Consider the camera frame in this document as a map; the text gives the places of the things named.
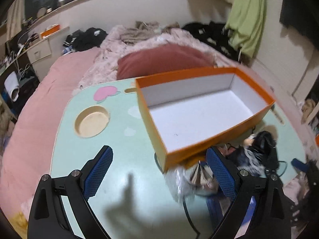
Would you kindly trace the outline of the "black patterned pouch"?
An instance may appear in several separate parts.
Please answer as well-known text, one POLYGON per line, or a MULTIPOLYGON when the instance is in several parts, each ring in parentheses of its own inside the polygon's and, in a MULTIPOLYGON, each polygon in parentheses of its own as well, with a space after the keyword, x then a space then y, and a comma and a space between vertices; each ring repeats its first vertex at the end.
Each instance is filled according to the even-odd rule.
POLYGON ((276 142, 268 131, 257 133, 254 143, 248 148, 244 148, 242 144, 238 147, 229 146, 224 156, 238 170, 246 170, 256 177, 269 176, 280 167, 276 142))

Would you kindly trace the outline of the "blue small box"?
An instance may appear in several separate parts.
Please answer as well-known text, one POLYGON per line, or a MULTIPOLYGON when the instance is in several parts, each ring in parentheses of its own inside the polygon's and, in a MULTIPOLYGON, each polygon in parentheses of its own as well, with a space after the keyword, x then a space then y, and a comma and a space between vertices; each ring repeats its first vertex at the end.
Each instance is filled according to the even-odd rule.
MULTIPOLYGON (((207 207, 208 207, 208 212, 209 212, 213 229, 215 229, 219 225, 226 211, 230 207, 230 204, 231 204, 230 198, 225 196, 213 195, 207 198, 207 207)), ((256 200, 255 200, 255 197, 253 196, 250 200, 248 210, 242 221, 241 227, 244 227, 245 225, 249 225, 252 219, 252 216, 254 214, 255 207, 256 207, 256 200)))

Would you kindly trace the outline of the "brown small carton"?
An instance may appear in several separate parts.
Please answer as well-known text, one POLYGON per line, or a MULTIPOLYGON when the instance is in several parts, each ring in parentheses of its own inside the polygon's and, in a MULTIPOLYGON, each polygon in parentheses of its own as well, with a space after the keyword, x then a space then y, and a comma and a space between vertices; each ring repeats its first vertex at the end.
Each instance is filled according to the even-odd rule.
POLYGON ((199 161, 186 170, 185 175, 188 183, 193 186, 196 195, 212 196, 218 193, 219 183, 205 161, 199 161))

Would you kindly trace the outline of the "doll figure keychain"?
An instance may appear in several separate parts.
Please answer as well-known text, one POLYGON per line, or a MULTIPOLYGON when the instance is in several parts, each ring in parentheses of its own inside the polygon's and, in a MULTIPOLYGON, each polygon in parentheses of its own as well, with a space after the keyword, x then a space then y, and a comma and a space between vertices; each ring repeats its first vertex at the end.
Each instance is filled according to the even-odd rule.
POLYGON ((243 140, 242 146, 244 148, 248 148, 250 146, 252 146, 252 144, 254 143, 256 138, 256 134, 252 133, 249 137, 247 137, 246 139, 243 140))

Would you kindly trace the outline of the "clear plastic wrapper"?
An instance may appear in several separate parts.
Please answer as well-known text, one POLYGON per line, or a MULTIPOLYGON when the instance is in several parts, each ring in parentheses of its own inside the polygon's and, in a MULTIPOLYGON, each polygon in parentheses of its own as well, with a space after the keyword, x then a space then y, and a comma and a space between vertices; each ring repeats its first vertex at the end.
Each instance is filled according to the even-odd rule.
POLYGON ((185 169, 182 166, 176 166, 169 169, 164 174, 166 185, 173 199, 182 204, 195 196, 195 186, 190 184, 185 169))

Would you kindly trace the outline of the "mint green lap table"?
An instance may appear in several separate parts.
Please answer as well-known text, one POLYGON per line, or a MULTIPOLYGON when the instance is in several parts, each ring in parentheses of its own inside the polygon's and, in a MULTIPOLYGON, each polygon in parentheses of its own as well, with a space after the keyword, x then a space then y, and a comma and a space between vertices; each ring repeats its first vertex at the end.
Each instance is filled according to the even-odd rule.
POLYGON ((205 197, 177 203, 155 161, 155 151, 141 117, 137 96, 125 90, 133 79, 113 82, 115 96, 102 106, 110 121, 91 138, 76 135, 78 114, 95 105, 96 86, 81 90, 68 103, 55 142, 51 176, 61 177, 95 157, 108 145, 113 161, 89 205, 112 238, 208 238, 214 231, 205 197))

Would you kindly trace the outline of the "orange cardboard box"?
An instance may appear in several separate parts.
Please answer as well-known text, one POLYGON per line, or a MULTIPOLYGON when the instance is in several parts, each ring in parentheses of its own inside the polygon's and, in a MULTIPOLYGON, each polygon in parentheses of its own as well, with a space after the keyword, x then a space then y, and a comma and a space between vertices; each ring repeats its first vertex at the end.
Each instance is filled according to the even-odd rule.
POLYGON ((255 127, 274 98, 240 68, 194 68, 136 79, 138 106, 162 172, 255 127))

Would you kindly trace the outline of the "green hanging cloth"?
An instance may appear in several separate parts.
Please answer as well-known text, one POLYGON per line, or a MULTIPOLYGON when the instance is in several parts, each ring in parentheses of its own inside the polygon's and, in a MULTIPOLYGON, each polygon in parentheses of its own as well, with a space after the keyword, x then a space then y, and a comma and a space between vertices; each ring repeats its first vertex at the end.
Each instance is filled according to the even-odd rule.
POLYGON ((242 56, 252 58, 258 51, 266 16, 267 0, 234 0, 225 29, 229 45, 242 56))

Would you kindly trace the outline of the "black clothes pile right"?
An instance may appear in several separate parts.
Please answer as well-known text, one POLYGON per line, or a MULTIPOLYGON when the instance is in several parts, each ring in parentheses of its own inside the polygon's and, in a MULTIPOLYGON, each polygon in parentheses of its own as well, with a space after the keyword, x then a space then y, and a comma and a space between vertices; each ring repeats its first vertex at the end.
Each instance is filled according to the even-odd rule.
POLYGON ((229 44, 230 30, 225 30, 224 26, 225 23, 215 23, 213 21, 210 21, 209 24, 192 22, 184 25, 182 29, 188 31, 194 38, 211 46, 229 59, 241 63, 242 56, 239 51, 229 44))

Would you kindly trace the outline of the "black clothes pile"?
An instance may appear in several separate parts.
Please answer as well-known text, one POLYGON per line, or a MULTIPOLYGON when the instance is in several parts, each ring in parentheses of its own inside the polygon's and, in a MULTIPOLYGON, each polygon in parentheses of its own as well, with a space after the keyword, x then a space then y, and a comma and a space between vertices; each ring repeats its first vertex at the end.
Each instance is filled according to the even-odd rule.
POLYGON ((62 55, 72 52, 83 52, 94 47, 99 48, 108 33, 103 29, 91 27, 86 31, 77 30, 66 37, 62 55))
POLYGON ((229 44, 230 30, 225 30, 224 26, 225 23, 215 23, 213 21, 210 21, 209 24, 192 22, 184 25, 182 29, 188 31, 194 38, 211 46, 229 59, 241 63, 242 56, 239 51, 229 44))

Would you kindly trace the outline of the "white drawer cabinet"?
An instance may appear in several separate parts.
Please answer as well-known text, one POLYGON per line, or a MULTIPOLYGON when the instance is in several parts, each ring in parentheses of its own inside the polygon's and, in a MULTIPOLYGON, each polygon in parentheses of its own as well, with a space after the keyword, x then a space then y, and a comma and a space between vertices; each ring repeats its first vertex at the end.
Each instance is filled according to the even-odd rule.
POLYGON ((42 39, 27 49, 27 56, 31 64, 52 55, 49 38, 42 39))

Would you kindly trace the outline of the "black clothes pile left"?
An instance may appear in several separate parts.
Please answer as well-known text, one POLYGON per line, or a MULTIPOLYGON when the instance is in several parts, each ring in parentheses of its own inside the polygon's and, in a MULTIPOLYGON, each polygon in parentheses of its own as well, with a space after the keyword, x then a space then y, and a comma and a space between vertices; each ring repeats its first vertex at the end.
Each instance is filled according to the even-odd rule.
POLYGON ((72 52, 83 52, 94 47, 99 48, 108 33, 103 29, 91 27, 86 31, 77 30, 66 37, 62 55, 72 52))

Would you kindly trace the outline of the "dark red pillow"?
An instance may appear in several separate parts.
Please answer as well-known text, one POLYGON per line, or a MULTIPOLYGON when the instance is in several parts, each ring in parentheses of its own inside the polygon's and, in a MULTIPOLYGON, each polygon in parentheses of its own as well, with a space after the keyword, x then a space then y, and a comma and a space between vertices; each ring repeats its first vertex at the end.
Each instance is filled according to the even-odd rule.
POLYGON ((213 55, 177 44, 161 45, 129 53, 117 62, 117 79, 128 79, 162 72, 215 66, 213 55))

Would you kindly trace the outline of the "orange tray on desk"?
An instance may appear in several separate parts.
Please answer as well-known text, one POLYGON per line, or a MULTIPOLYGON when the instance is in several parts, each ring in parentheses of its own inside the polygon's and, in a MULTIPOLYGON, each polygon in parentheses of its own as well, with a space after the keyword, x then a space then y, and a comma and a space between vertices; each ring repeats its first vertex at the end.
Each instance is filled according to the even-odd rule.
POLYGON ((61 27, 59 24, 51 25, 51 26, 47 27, 43 32, 41 32, 39 36, 42 39, 44 39, 44 38, 48 37, 49 35, 56 33, 60 29, 61 29, 61 27))

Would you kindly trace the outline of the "pink floral quilt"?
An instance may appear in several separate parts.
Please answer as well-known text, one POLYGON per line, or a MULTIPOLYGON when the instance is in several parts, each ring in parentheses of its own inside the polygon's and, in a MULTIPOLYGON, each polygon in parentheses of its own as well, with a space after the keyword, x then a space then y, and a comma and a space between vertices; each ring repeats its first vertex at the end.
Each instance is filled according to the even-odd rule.
POLYGON ((77 94, 89 86, 115 81, 118 72, 117 62, 119 59, 130 53, 153 49, 161 45, 177 44, 201 51, 208 56, 218 68, 239 66, 238 62, 227 58, 209 45, 200 42, 186 30, 173 28, 171 33, 162 33, 147 40, 137 42, 135 45, 125 44, 121 40, 120 34, 123 32, 124 26, 122 25, 117 25, 112 28, 111 33, 102 42, 93 65, 85 72, 74 89, 74 94, 77 94))

